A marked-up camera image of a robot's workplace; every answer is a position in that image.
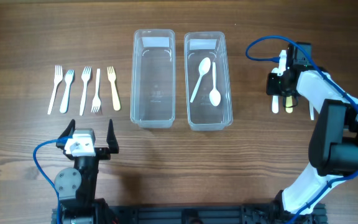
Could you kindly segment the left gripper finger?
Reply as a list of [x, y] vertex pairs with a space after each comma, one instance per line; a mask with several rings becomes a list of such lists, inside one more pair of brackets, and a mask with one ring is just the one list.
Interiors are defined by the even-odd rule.
[[67, 143], [68, 139], [72, 138], [74, 130], [75, 130], [75, 120], [72, 119], [70, 121], [69, 125], [67, 126], [67, 128], [58, 137], [56, 145], [57, 146], [64, 146]]
[[119, 153], [119, 145], [116, 139], [116, 135], [114, 134], [114, 126], [113, 126], [112, 119], [109, 120], [106, 142], [108, 144], [110, 154]]

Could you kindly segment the cream yellow plastic spoon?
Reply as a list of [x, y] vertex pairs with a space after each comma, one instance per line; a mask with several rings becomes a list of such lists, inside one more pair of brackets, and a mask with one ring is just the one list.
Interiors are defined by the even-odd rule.
[[285, 111], [287, 113], [293, 112], [293, 100], [291, 96], [285, 98]]

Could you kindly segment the translucent white spoon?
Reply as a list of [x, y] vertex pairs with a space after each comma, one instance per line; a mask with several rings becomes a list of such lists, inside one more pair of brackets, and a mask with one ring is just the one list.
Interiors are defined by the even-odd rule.
[[311, 102], [309, 102], [309, 110], [310, 110], [310, 119], [313, 121], [314, 120], [314, 106], [312, 105]]

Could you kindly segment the white fork tines down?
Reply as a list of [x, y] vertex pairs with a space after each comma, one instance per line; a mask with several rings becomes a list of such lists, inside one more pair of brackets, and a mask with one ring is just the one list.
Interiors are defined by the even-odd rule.
[[95, 87], [95, 94], [92, 101], [92, 113], [97, 113], [101, 108], [101, 100], [99, 97], [99, 88], [100, 88], [100, 80], [101, 80], [101, 69], [98, 68], [96, 70], [96, 87]]

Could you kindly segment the pale blue plastic fork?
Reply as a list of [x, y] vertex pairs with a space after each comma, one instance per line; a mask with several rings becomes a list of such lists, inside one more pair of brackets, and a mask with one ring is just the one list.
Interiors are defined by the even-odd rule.
[[60, 112], [61, 113], [66, 113], [67, 110], [68, 110], [70, 88], [71, 88], [71, 84], [72, 84], [72, 82], [74, 80], [74, 76], [75, 76], [75, 71], [74, 70], [68, 70], [66, 75], [65, 75], [66, 87], [65, 87], [62, 102], [61, 102], [61, 105], [60, 105]]

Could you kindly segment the long white plastic fork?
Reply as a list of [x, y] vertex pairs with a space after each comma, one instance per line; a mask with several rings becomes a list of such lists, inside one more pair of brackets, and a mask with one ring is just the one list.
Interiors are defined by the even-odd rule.
[[92, 70], [91, 67], [85, 67], [81, 75], [81, 79], [83, 81], [83, 91], [82, 91], [81, 102], [80, 102], [80, 116], [83, 116], [85, 110], [86, 91], [87, 91], [88, 82], [91, 78], [91, 70]]

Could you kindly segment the white spoon bowl down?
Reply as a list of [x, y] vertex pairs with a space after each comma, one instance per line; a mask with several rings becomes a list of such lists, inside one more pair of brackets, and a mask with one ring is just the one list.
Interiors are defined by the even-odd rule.
[[217, 89], [216, 81], [217, 81], [217, 75], [216, 75], [216, 63], [212, 63], [212, 78], [213, 78], [213, 89], [209, 93], [209, 99], [213, 106], [218, 106], [221, 101], [221, 95], [220, 92]]

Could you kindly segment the cream yellow plastic fork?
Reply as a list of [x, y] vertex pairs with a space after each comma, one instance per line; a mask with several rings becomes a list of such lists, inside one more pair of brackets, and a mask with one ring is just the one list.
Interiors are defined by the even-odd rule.
[[121, 109], [121, 103], [120, 103], [120, 99], [119, 99], [119, 95], [118, 95], [117, 87], [116, 87], [117, 76], [116, 76], [113, 66], [107, 67], [107, 71], [108, 71], [108, 80], [111, 83], [112, 106], [115, 111], [119, 111]]

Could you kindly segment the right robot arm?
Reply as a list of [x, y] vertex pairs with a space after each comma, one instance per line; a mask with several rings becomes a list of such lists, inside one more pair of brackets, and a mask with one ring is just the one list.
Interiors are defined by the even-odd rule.
[[318, 113], [309, 163], [291, 186], [279, 191], [269, 208], [273, 222], [295, 223], [313, 212], [337, 185], [358, 176], [358, 99], [346, 93], [311, 59], [309, 43], [290, 42], [274, 59], [267, 94], [306, 98]]

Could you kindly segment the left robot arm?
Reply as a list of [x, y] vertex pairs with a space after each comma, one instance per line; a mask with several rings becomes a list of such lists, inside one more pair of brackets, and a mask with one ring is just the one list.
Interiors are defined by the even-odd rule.
[[113, 122], [108, 124], [106, 147], [96, 147], [94, 130], [76, 128], [71, 120], [58, 137], [56, 147], [74, 162], [55, 177], [58, 207], [52, 210], [51, 224], [58, 223], [119, 223], [105, 199], [95, 198], [99, 162], [111, 159], [119, 152]]

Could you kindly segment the left clear plastic container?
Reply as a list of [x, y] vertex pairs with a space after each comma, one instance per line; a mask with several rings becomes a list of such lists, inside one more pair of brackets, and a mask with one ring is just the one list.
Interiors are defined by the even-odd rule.
[[141, 128], [170, 128], [175, 120], [175, 56], [174, 31], [135, 31], [131, 121]]

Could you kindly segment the clear plastic container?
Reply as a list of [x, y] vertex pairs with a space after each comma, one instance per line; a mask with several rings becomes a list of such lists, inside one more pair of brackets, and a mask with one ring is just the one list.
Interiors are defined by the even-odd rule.
[[141, 128], [170, 128], [175, 120], [175, 56], [174, 31], [135, 31], [131, 121]]
[[[222, 32], [189, 32], [184, 37], [186, 106], [188, 123], [194, 131], [219, 131], [233, 122], [231, 84], [227, 59], [226, 38]], [[211, 67], [202, 77], [194, 102], [192, 92], [199, 78], [198, 67], [209, 57]], [[221, 95], [218, 106], [213, 106], [209, 93], [213, 89], [212, 63], [216, 63], [216, 86]]]

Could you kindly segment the right clear plastic container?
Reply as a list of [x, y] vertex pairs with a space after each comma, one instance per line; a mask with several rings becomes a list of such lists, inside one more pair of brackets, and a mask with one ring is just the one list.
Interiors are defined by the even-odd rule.
[[[227, 59], [226, 38], [222, 32], [189, 32], [184, 37], [186, 106], [188, 123], [194, 131], [219, 131], [233, 122], [231, 84]], [[209, 57], [211, 67], [202, 77], [194, 102], [192, 92], [199, 78], [198, 67]], [[216, 86], [221, 95], [218, 106], [213, 106], [209, 93], [213, 89], [212, 63], [216, 63]]]

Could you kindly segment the thin white plastic fork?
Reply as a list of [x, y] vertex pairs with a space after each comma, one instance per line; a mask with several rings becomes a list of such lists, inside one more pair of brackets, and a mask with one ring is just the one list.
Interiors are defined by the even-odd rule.
[[56, 65], [55, 66], [55, 74], [54, 74], [54, 80], [53, 80], [53, 91], [52, 91], [52, 95], [51, 95], [51, 99], [50, 99], [50, 103], [48, 106], [48, 111], [47, 114], [50, 115], [52, 113], [52, 109], [53, 109], [53, 104], [55, 101], [55, 96], [57, 93], [57, 88], [59, 86], [59, 84], [62, 82], [63, 80], [63, 69], [61, 65]]

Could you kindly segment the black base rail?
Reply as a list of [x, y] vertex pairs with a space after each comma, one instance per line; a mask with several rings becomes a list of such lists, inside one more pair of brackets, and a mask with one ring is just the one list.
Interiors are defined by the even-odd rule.
[[105, 219], [96, 214], [73, 214], [52, 210], [52, 223], [286, 223], [292, 217], [288, 213], [283, 219], [272, 220], [267, 204], [243, 204], [238, 206], [213, 207], [110, 207]]

